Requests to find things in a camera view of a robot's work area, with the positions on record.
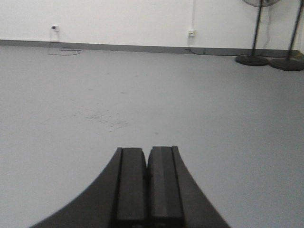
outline fan guard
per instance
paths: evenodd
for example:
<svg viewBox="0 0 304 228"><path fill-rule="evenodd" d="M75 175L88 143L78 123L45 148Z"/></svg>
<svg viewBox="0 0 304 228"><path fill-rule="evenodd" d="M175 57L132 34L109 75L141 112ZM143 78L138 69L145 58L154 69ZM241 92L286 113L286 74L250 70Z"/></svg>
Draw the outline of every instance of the fan guard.
<svg viewBox="0 0 304 228"><path fill-rule="evenodd" d="M260 0L243 0L243 1L246 2L247 4L255 6L255 7L260 6ZM280 0L263 0L262 7L271 6L275 3L277 3L278 1L280 1Z"/></svg>

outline electrical outlet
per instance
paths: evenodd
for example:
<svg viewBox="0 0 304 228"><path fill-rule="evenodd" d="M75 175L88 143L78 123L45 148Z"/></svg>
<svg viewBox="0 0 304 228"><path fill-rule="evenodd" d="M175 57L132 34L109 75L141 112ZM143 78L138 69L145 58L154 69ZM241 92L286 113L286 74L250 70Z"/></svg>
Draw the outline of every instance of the electrical outlet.
<svg viewBox="0 0 304 228"><path fill-rule="evenodd" d="M194 37L195 36L195 30L194 29L189 29L188 30L188 36L190 36L190 37Z"/></svg>
<svg viewBox="0 0 304 228"><path fill-rule="evenodd" d="M55 32L59 32L59 25L53 25L51 27Z"/></svg>

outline black plastic part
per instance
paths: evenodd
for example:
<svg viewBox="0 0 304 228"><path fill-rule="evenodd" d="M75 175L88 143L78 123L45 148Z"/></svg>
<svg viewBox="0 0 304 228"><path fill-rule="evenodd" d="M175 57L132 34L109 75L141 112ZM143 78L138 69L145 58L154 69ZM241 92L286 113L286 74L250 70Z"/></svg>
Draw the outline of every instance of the black plastic part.
<svg viewBox="0 0 304 228"><path fill-rule="evenodd" d="M117 227L147 224L146 161L141 148L124 148L117 208Z"/></svg>
<svg viewBox="0 0 304 228"><path fill-rule="evenodd" d="M182 210L171 147L153 147L148 175L151 228L181 228Z"/></svg>
<svg viewBox="0 0 304 228"><path fill-rule="evenodd" d="M172 147L185 228L229 228L187 170L178 148Z"/></svg>
<svg viewBox="0 0 304 228"><path fill-rule="evenodd" d="M109 228L115 217L122 148L94 182L61 210L32 228Z"/></svg>
<svg viewBox="0 0 304 228"><path fill-rule="evenodd" d="M261 22L261 15L263 11L263 0L260 0L259 3L259 11L257 14L256 18L256 29L255 29L255 34L253 38L253 43L252 43L252 48L251 48L251 54L250 55L240 55L236 57L236 62L247 65L247 66L255 66L255 67L260 67L260 66L265 66L268 65L268 59L261 57L261 56L256 56L256 46L257 46L257 37L258 37L258 32L259 32L259 27L260 27L260 22Z"/></svg>
<svg viewBox="0 0 304 228"><path fill-rule="evenodd" d="M270 66L285 71L300 71L304 70L304 62L294 59L277 58L270 61Z"/></svg>
<svg viewBox="0 0 304 228"><path fill-rule="evenodd" d="M236 62L247 65L247 66L266 66L268 65L268 59L261 56L248 56L248 55L240 55L236 57Z"/></svg>

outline fan pole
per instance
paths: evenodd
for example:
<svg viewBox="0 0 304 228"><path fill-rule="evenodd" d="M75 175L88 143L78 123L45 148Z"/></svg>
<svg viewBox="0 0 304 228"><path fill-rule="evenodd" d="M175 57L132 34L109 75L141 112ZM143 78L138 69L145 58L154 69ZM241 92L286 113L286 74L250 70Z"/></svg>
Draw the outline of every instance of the fan pole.
<svg viewBox="0 0 304 228"><path fill-rule="evenodd" d="M303 12L303 7L304 7L304 0L301 0L298 15L297 15L296 22L294 25L293 35L292 35L289 50L287 53L287 57L284 59L271 60L270 66L280 69L280 70L286 70L286 71L304 70L304 62L291 59L291 55L292 55L292 51L293 51L293 47L294 47L294 43L295 43L294 41L295 41L295 37L296 37L297 31L298 31L301 14Z"/></svg>
<svg viewBox="0 0 304 228"><path fill-rule="evenodd" d="M301 14L302 14L302 11L303 11L303 4L304 4L304 1L301 0L300 8L299 8L299 11L298 11L298 17L297 17L297 19L296 19L296 23L295 23L295 27L294 27L293 37L292 37L292 39L291 39L290 46L289 46L289 50L288 50L288 54L287 54L287 60L290 60L291 53L292 53L292 51L293 51L295 36L296 36L297 31L298 31L300 18L301 18Z"/></svg>
<svg viewBox="0 0 304 228"><path fill-rule="evenodd" d="M258 11L257 19L256 19L256 22L257 22L256 30L255 30L255 35L254 35L254 39L253 39L251 54L237 56L236 61L240 64L248 65L248 66L265 66L269 63L268 59L261 57L261 56L256 56L256 45L257 45L256 41L257 41L258 31L259 31L260 22L261 22L263 1L264 0L260 0L260 4L259 4L259 11Z"/></svg>
<svg viewBox="0 0 304 228"><path fill-rule="evenodd" d="M262 10L263 10L263 0L260 0L260 5L259 5L259 10L258 10L258 15L257 15L257 19L256 19L256 30L255 30L255 37L253 40L253 45L252 45L252 49L251 49L251 56L255 56L256 55L256 46L257 46L257 36L258 36L258 30L260 28L260 22L261 22L261 15L262 15Z"/></svg>

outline cable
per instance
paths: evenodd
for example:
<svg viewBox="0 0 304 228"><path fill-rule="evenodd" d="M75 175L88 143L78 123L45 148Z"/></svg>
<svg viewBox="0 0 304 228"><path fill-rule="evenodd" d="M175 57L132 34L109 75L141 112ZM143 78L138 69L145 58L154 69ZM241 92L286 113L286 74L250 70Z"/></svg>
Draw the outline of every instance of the cable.
<svg viewBox="0 0 304 228"><path fill-rule="evenodd" d="M194 29L194 23L195 23L195 0L192 0L192 15L191 15L191 29Z"/></svg>
<svg viewBox="0 0 304 228"><path fill-rule="evenodd" d="M206 49L204 48L203 50L203 54L199 54L199 53L195 53L194 51L192 51L191 49L191 46L190 46L190 36L188 36L188 39L187 39L187 46L188 46L188 49L185 49L186 51L189 51L190 53L194 54L194 55L198 55L198 56L219 56L219 55L216 55L216 54L206 54Z"/></svg>
<svg viewBox="0 0 304 228"><path fill-rule="evenodd" d="M299 31L303 31L304 29L304 14L302 15L302 19L300 21L300 25L299 25ZM297 35L297 40L298 40L298 48L302 47L302 41L303 41L303 36L301 35Z"/></svg>
<svg viewBox="0 0 304 228"><path fill-rule="evenodd" d="M56 33L57 33L57 39L60 40L59 33L58 32L56 32ZM59 49L59 51L73 51L75 53L73 53L73 54L52 54L52 53L50 53L52 40L53 40L52 28L50 28L49 43L48 43L48 49L47 49L47 54L49 56L75 56L75 55L79 55L80 51L82 51L82 49L73 49L73 48L70 48L70 47L62 47L62 48Z"/></svg>
<svg viewBox="0 0 304 228"><path fill-rule="evenodd" d="M266 47L269 44L269 41L271 39L271 37L270 37L270 26L271 26L271 24L272 24L272 6L269 6L269 10L268 10L268 23L267 23L267 29L266 29L267 40L266 40L266 42L265 42L265 44L264 44L264 46L262 48L263 51L261 53L261 56L264 55Z"/></svg>
<svg viewBox="0 0 304 228"><path fill-rule="evenodd" d="M189 47L188 49L185 49L186 51L189 51L190 53L194 54L194 55L198 55L198 56L238 56L239 54L228 54L228 55L217 55L217 54L206 54L205 50L203 54L199 54L199 53L195 53L192 51L192 49ZM259 55L261 57L268 57L268 58L285 58L285 56L270 56L270 55Z"/></svg>

